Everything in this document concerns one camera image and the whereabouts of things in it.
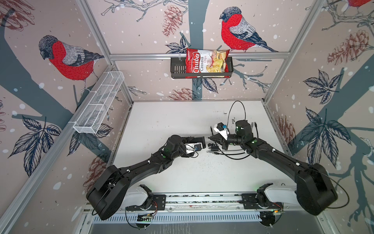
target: wallpaper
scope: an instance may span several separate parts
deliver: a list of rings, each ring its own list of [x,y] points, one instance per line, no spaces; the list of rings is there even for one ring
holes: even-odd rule
[[[348,192],[327,209],[340,233],[374,231],[373,13],[370,1],[326,1],[269,102],[294,157]],[[335,188],[331,207],[343,206]]]
[[[263,98],[282,59],[233,60],[232,77],[173,79],[170,60],[117,61],[134,101]]]
[[[88,0],[88,3],[111,53],[138,54],[166,53],[182,37],[186,39],[186,47],[192,49],[288,51],[313,0],[260,0],[255,4],[244,0]],[[241,18],[251,28],[250,35],[240,36],[246,33],[240,29],[229,30]]]
[[[0,6],[2,215],[107,65],[75,1]]]
[[[74,132],[11,233],[75,231],[87,202],[86,193],[106,168],[128,108],[119,91],[97,134]]]

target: metal mesh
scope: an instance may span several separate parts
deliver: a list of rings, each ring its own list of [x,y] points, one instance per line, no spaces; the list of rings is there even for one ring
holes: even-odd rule
[[[74,125],[78,133],[97,133],[123,80],[122,72],[108,72]]]

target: bird wing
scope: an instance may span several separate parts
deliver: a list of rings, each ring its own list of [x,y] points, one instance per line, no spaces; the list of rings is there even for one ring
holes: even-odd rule
[[[245,40],[250,38],[255,32],[256,29],[247,23],[247,21],[242,17],[242,20],[237,26],[232,26],[229,28],[230,32],[239,39]]]
[[[65,47],[66,56],[62,62],[68,66],[78,67],[84,64],[85,61],[85,50],[79,46],[71,46],[66,43],[62,43]]]

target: pine cone illustration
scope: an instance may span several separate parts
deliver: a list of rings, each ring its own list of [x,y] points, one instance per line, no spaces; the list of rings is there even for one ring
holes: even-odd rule
[[[101,173],[105,170],[107,164],[101,160],[101,158],[96,157],[88,168],[88,174],[86,182],[83,184],[85,192],[88,192],[90,188],[95,184],[96,180],[100,177]]]
[[[168,6],[168,9],[164,12],[164,24],[162,28],[164,29],[162,33],[169,37],[170,34],[174,34],[179,26],[182,25],[182,12],[174,5]]]
[[[295,147],[296,132],[294,125],[287,120],[287,116],[278,116],[277,124],[282,133],[286,143],[292,149]]]
[[[350,34],[339,47],[335,47],[331,54],[327,56],[327,63],[334,62],[338,65],[342,62],[347,63],[348,60],[356,60],[363,51],[368,47],[369,33],[365,30],[358,30],[356,33]]]
[[[0,20],[13,9],[15,12],[9,16],[5,27],[12,30],[22,31],[28,24],[34,24],[31,10],[35,8],[25,0],[0,0]]]
[[[171,96],[168,96],[170,100],[193,100],[193,97],[193,91],[188,88],[173,90]]]

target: table surface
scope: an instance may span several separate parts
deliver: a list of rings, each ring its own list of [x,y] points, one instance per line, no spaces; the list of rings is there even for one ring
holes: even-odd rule
[[[260,101],[243,101],[246,119],[256,122],[261,139],[283,151]],[[131,110],[114,165],[131,166],[151,156],[171,135],[205,136],[206,148],[197,158],[176,158],[159,174],[144,178],[134,186],[145,184],[153,192],[244,192],[256,191],[266,183],[295,185],[284,173],[259,159],[249,156],[232,160],[224,155],[207,153],[210,126],[227,123],[233,101],[136,102]],[[244,119],[242,105],[232,107],[229,130],[233,122]]]

